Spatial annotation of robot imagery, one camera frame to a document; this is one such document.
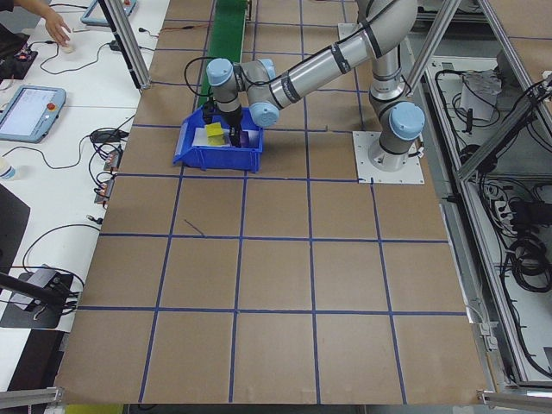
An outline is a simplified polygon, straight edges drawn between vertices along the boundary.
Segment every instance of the metal mounting plate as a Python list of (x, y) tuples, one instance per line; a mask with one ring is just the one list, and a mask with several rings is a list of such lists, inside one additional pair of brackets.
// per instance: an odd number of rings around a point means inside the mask
[[(424, 184), (422, 167), (418, 157), (409, 158), (405, 166), (397, 172), (385, 172), (372, 165), (368, 159), (368, 149), (372, 142), (380, 138), (380, 132), (354, 131), (354, 156), (359, 183), (370, 184)], [(412, 144), (411, 153), (416, 152)]]
[(337, 30), (339, 32), (339, 40), (346, 38), (354, 32), (356, 23), (338, 23)]

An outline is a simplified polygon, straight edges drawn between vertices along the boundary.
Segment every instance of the white table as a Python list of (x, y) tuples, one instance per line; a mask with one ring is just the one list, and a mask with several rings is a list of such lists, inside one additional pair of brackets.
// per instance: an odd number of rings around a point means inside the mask
[[(79, 0), (68, 3), (82, 4)], [(156, 34), (163, 22), (169, 0), (139, 0), (129, 20), (138, 43), (143, 47), (155, 48), (156, 39), (138, 32), (143, 27)], [(82, 28), (79, 19), (82, 12), (74, 8), (56, 8), (70, 28)], [(106, 28), (91, 28), (85, 32), (71, 33), (73, 53), (62, 53), (46, 63), (46, 68), (57, 72), (79, 67), (96, 58), (100, 45), (113, 40)], [(48, 40), (44, 21), (41, 20), (32, 33), (29, 42)], [(36, 44), (34, 50), (39, 56), (24, 80), (14, 81), (6, 91), (0, 91), (0, 106), (6, 104), (19, 85), (41, 85), (63, 88), (67, 92), (66, 105), (60, 118), (52, 126), (49, 134), (38, 144), (23, 144), (40, 149), (54, 166), (65, 166), (78, 158), (78, 142), (94, 129), (116, 128), (134, 113), (140, 100), (140, 93), (127, 70), (122, 55), (104, 47), (99, 61), (76, 72), (51, 75), (40, 69), (40, 63), (55, 54), (55, 45)], [(149, 67), (153, 53), (142, 51)], [(128, 131), (132, 122), (122, 129)], [(0, 141), (0, 154), (20, 145), (16, 142)], [(27, 230), (22, 240), (14, 265), (22, 264), (22, 256), (28, 247), (48, 230), (72, 223), (94, 224), (87, 215), (104, 216), (102, 206), (94, 204), (94, 184), (88, 171), (88, 161), (94, 150), (90, 141), (83, 143), (81, 162), (74, 168), (51, 170), (47, 168), (36, 152), (20, 149), (7, 156), (16, 168), (16, 178), (3, 181), (8, 190), (18, 196), (31, 208)], [(92, 163), (92, 171), (99, 173), (103, 162), (99, 157)], [(53, 267), (71, 270), (84, 280), (91, 263), (97, 242), (98, 232), (93, 229), (74, 227), (56, 231), (48, 235), (33, 248), (28, 257), (30, 266), (47, 263)], [(17, 276), (22, 270), (14, 269), (10, 274)], [(79, 291), (80, 283), (73, 281), (72, 289)], [(0, 294), (0, 299), (8, 300), (9, 292)], [(0, 315), (5, 304), (0, 304)], [(70, 331), (74, 314), (62, 317), (58, 330)], [(30, 329), (0, 328), (0, 391), (6, 391), (28, 339)]]

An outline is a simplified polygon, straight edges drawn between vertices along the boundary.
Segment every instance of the yellow object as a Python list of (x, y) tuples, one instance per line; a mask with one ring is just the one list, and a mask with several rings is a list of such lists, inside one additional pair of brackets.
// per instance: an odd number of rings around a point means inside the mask
[(205, 132), (207, 133), (207, 142), (209, 145), (220, 147), (225, 144), (224, 131), (220, 122), (205, 125)]
[(123, 405), (68, 405), (66, 414), (122, 414)]

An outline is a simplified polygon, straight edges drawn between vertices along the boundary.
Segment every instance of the cardboard floor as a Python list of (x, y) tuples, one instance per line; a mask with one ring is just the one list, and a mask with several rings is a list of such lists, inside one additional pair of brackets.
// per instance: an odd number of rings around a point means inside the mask
[[(213, 2), (172, 0), (56, 380), (68, 403), (454, 404), (486, 387), (429, 169), (358, 184), (364, 65), (287, 108), (258, 173), (171, 164)], [(279, 72), (352, 1), (258, 0)], [(199, 68), (193, 78), (199, 83)]]

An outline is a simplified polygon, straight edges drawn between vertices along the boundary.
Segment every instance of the green conveyor belt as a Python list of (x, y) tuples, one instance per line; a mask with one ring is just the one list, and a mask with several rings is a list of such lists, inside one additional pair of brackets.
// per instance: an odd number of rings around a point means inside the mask
[[(242, 59), (247, 7), (248, 0), (216, 0), (207, 56), (226, 58), (233, 62), (239, 62)], [(206, 94), (208, 90), (209, 81), (204, 74), (201, 93)], [(205, 100), (204, 97), (199, 98), (198, 107), (203, 105)]]

